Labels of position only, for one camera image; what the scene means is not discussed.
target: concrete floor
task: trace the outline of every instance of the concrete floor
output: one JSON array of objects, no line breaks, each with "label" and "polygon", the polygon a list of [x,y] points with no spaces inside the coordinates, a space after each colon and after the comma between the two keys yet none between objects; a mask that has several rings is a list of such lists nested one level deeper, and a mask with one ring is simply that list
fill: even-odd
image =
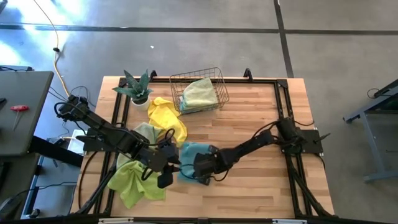
[{"label": "concrete floor", "polygon": [[[60,25],[278,28],[272,0],[38,2]],[[397,1],[280,0],[280,7],[286,29],[398,29]],[[0,14],[0,23],[49,22],[32,1],[9,1]],[[249,67],[255,77],[287,76],[279,34],[59,34],[63,49],[60,73],[69,89],[87,86],[94,102],[102,77],[122,75],[123,69],[141,74],[148,68],[159,75],[171,75],[217,66],[224,76],[238,77]],[[0,64],[53,70],[53,31],[1,29],[0,36]],[[287,44],[294,77],[305,79],[315,124],[321,132],[331,132],[323,147],[335,213],[345,218],[398,223],[398,179],[363,182],[363,175],[374,172],[375,166],[362,124],[348,125],[341,119],[369,101],[368,89],[383,87],[398,77],[397,36],[300,34],[287,35]],[[52,86],[62,93],[58,79],[54,78]],[[51,95],[47,97],[36,135],[50,138],[65,132],[62,121],[53,113],[57,101]],[[67,128],[75,126],[68,123]]]}]

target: white pot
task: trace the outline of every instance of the white pot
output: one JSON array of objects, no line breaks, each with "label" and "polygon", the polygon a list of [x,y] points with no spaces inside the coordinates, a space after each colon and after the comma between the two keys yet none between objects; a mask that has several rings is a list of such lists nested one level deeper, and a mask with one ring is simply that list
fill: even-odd
[{"label": "white pot", "polygon": [[135,102],[133,102],[133,100],[131,100],[131,103],[134,105],[135,108],[137,108],[137,110],[146,111],[146,110],[148,110],[148,107],[150,105],[150,96],[148,96],[148,100],[143,104],[140,104],[140,105],[135,104]]}]

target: screwdriver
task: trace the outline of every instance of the screwdriver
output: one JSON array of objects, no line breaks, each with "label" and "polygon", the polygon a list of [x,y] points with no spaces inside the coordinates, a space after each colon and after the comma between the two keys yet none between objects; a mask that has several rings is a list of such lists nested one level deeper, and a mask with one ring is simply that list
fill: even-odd
[{"label": "screwdriver", "polygon": [[12,131],[15,131],[19,112],[28,110],[29,107],[26,105],[16,105],[16,106],[12,106],[10,109],[17,112],[17,116],[15,117],[15,121],[14,121],[14,126],[12,127]]}]

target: red screwdriver handle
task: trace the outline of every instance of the red screwdriver handle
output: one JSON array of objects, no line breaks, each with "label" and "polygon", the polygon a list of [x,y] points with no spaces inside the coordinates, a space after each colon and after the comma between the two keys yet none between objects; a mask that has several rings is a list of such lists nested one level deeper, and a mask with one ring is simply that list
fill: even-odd
[{"label": "red screwdriver handle", "polygon": [[19,112],[19,111],[28,110],[29,107],[26,106],[26,105],[16,105],[16,106],[12,106],[10,109],[13,110],[13,111],[18,111]]}]

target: potted plant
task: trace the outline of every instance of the potted plant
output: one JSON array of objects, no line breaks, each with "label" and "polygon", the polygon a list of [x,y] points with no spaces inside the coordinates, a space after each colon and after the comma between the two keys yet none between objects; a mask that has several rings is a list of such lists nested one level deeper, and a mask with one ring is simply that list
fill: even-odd
[{"label": "potted plant", "polygon": [[149,94],[153,90],[148,89],[149,77],[148,69],[144,74],[142,74],[139,82],[126,70],[124,70],[124,75],[126,76],[128,88],[115,87],[114,91],[130,96],[132,103],[139,110],[148,110],[150,105]]}]

